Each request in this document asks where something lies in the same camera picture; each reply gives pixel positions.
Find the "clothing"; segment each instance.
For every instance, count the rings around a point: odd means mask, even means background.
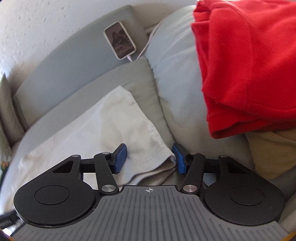
[[[296,127],[296,3],[201,0],[193,15],[211,136]]]
[[[296,129],[246,133],[255,171],[274,179],[296,165]]]
[[[4,209],[13,209],[14,194],[22,185],[69,156],[93,158],[115,151],[121,143],[127,145],[128,155],[120,173],[114,175],[119,187],[137,185],[153,175],[157,175],[153,184],[160,185],[175,170],[174,154],[132,94],[119,86],[20,160],[10,194],[3,197]],[[94,173],[84,173],[83,180],[97,189]]]

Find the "folded red clothing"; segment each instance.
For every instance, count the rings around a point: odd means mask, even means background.
[[[201,0],[193,15],[211,136],[296,127],[296,2]]]

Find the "tan cloth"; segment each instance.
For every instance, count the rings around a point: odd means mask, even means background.
[[[255,171],[270,180],[296,165],[296,129],[246,133]]]

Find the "silver screw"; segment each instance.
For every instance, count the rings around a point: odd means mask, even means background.
[[[194,185],[186,185],[186,186],[183,187],[183,190],[185,192],[196,192],[197,189],[198,188],[196,186],[194,186]]]
[[[111,185],[111,184],[107,184],[105,186],[102,186],[102,190],[104,192],[113,192],[115,191],[116,187],[114,185]]]

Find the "folded white cloth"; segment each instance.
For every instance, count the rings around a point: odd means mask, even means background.
[[[174,154],[132,94],[119,86],[21,159],[5,210],[13,208],[18,188],[67,157],[93,158],[97,153],[113,152],[121,143],[127,145],[128,156],[120,174],[114,175],[118,186],[136,185],[153,175],[157,181],[151,178],[151,184],[161,184],[174,171]],[[85,174],[84,181],[97,189],[95,174]]]

